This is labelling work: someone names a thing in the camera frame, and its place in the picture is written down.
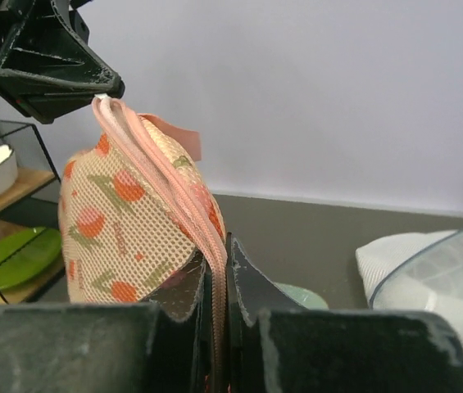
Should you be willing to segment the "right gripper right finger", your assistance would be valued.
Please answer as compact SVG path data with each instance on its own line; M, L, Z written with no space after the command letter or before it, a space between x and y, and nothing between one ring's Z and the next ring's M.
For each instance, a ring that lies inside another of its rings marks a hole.
M308 309L227 237L233 392L463 392L463 347L434 314Z

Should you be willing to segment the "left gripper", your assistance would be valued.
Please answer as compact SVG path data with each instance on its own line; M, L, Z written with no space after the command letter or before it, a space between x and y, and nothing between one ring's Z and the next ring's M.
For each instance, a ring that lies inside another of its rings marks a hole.
M120 98L121 76L90 46L86 1L0 1L0 93L41 123Z

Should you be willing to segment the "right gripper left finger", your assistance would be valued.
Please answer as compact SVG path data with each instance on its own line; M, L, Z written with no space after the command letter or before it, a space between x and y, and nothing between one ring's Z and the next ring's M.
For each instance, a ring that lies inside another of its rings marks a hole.
M201 253L140 303L0 306L0 392L203 392Z

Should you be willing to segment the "floral mesh laundry bag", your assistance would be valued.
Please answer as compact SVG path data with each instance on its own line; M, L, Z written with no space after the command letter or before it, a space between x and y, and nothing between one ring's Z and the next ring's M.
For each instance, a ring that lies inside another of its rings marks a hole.
M209 392L225 392L225 223L197 169L199 136L107 95L92 101L102 133L66 163L58 202L70 301L157 304L196 322Z

